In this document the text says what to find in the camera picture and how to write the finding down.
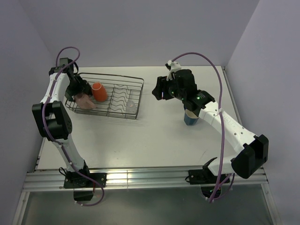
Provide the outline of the blue mug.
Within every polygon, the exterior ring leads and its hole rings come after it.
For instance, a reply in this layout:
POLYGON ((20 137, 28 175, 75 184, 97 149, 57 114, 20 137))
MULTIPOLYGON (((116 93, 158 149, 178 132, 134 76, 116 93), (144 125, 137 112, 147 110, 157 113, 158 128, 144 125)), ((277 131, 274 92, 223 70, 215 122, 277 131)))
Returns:
POLYGON ((193 126, 197 123, 199 120, 199 117, 196 116, 192 111, 188 110, 187 108, 184 108, 184 122, 187 126, 193 126))

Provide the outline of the dark wire dish rack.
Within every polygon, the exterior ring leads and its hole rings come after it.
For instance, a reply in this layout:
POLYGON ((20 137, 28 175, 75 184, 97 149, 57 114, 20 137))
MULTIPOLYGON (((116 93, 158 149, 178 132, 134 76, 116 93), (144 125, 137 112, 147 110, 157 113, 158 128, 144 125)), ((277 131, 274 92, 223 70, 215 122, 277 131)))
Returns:
POLYGON ((140 77, 113 75, 102 73, 80 73, 82 79, 86 80, 90 85, 95 82, 103 84, 106 89, 108 98, 104 102, 98 102, 91 97, 91 101, 96 105, 95 109, 81 109, 75 101, 65 101, 65 107, 75 113, 108 116, 124 119, 137 119, 144 79, 140 77), (136 104, 136 113, 126 113, 126 103, 132 100, 136 104))

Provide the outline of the orange mug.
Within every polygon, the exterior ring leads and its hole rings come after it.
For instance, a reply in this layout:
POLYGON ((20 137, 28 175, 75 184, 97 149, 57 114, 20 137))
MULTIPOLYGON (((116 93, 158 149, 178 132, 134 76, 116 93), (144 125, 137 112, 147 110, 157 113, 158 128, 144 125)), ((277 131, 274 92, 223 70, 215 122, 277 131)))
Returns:
POLYGON ((104 102, 107 100, 108 95, 106 89, 100 82, 93 83, 91 88, 92 88, 93 97, 96 101, 104 102))

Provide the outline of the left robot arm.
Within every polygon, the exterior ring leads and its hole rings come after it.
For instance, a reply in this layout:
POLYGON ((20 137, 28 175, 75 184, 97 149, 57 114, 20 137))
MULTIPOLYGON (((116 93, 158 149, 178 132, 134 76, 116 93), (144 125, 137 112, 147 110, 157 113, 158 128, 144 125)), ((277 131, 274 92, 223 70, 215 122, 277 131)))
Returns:
POLYGON ((46 94, 39 104, 32 106, 32 113, 39 133, 53 143, 66 164, 66 169, 62 171, 65 180, 86 187, 91 183, 91 175, 75 147, 71 136, 71 118, 63 105, 65 98, 74 102, 76 96, 92 95, 91 86, 75 72, 77 69, 78 65, 71 59, 61 58, 50 69, 46 94))

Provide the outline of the pink mug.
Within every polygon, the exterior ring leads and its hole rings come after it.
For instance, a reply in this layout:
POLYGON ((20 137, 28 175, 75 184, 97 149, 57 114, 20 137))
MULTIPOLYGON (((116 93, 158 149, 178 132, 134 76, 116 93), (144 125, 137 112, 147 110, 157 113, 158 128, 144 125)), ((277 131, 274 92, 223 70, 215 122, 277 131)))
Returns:
POLYGON ((76 104, 84 110, 92 110, 96 108, 96 105, 91 101, 90 97, 85 93, 79 93, 75 95, 76 104))

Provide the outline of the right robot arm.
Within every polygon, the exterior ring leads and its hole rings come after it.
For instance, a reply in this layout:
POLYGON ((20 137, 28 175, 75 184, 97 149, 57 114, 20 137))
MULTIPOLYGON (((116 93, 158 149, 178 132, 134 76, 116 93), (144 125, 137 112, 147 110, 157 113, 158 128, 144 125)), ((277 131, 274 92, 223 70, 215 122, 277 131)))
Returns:
POLYGON ((235 154, 223 160, 211 159, 203 171, 205 181, 212 183, 219 174, 235 173, 248 179, 268 160, 269 140, 265 135, 257 136, 245 129, 228 113, 221 109, 212 95, 198 89, 194 75, 189 69, 181 69, 171 78, 159 76, 152 91, 157 100, 180 100, 185 108, 184 121, 193 125, 193 119, 202 119, 227 140, 235 154))

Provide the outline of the clear glass cup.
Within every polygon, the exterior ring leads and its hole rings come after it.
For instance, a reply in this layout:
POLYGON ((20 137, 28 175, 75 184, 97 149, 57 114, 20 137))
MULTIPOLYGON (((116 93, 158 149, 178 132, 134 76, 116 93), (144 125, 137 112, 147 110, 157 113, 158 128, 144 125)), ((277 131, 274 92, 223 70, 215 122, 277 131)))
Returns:
POLYGON ((132 100, 129 100, 126 103, 126 113, 136 113, 136 104, 132 100))

